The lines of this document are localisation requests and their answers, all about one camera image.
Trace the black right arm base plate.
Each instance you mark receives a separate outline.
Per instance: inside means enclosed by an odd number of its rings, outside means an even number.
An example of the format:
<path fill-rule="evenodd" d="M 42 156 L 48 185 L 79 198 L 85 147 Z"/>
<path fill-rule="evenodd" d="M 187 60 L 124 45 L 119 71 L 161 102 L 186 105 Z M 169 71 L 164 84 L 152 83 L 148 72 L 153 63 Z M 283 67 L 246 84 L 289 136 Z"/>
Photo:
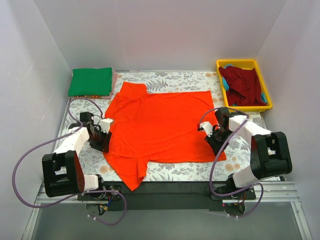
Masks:
<path fill-rule="evenodd" d="M 256 193 L 253 188 L 249 188 L 245 191 L 238 192 L 236 194 L 230 194 L 227 191 L 227 187 L 222 184 L 213 184 L 212 189 L 218 194 L 215 195 L 210 190 L 209 186 L 204 188 L 204 192 L 209 196 L 211 200 L 255 200 Z"/>

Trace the orange t shirt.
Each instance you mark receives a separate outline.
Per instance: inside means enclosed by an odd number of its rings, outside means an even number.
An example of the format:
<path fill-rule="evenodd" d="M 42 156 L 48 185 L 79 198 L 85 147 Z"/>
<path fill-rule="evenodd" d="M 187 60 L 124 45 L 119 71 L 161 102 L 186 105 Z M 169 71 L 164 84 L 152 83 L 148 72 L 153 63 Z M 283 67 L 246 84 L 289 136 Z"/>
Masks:
<path fill-rule="evenodd" d="M 113 119 L 108 164 L 134 191 L 149 162 L 207 163 L 215 154 L 197 130 L 200 120 L 215 125 L 210 91 L 148 93 L 144 84 L 124 82 L 106 110 Z"/>

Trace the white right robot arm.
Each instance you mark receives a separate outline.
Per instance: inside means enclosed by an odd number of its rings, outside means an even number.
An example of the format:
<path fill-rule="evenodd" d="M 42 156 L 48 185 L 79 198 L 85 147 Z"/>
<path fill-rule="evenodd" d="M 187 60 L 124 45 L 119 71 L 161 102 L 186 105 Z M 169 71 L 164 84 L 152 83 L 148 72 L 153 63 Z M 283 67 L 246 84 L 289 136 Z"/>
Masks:
<path fill-rule="evenodd" d="M 205 141 L 216 158 L 229 145 L 234 135 L 241 136 L 250 144 L 249 166 L 228 176 L 225 185 L 214 190 L 209 180 L 210 192 L 218 197 L 237 199 L 261 180 L 290 174 L 293 170 L 286 135 L 281 131 L 270 131 L 249 120 L 249 115 L 231 107 L 211 109 L 217 124 L 201 119 L 198 131 L 206 134 Z"/>

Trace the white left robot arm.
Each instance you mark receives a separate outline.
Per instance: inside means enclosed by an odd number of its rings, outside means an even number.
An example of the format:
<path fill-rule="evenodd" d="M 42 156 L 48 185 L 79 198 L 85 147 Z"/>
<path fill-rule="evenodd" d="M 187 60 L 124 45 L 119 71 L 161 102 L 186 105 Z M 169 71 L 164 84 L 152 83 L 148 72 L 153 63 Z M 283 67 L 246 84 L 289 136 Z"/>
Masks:
<path fill-rule="evenodd" d="M 108 153 L 113 122 L 111 118 L 103 118 L 95 124 L 93 113 L 80 113 L 79 122 L 69 126 L 69 135 L 62 144 L 53 153 L 42 157 L 44 187 L 48 197 L 85 192 L 89 192 L 95 200 L 106 196 L 103 178 L 99 174 L 84 174 L 79 156 L 86 143 L 95 150 Z"/>

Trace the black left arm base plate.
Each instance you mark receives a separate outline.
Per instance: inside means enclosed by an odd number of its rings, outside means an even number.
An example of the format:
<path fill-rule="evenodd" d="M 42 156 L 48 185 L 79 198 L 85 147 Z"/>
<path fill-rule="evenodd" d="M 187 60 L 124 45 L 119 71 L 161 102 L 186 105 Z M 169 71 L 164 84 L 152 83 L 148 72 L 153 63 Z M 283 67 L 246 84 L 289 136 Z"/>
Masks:
<path fill-rule="evenodd" d="M 99 192 L 99 193 L 86 193 L 84 195 L 79 195 L 77 197 L 78 201 L 119 201 L 122 197 L 119 193 L 122 193 L 122 186 L 119 184 L 104 184 L 102 187 L 97 189 L 98 191 L 108 190 L 108 192 Z"/>

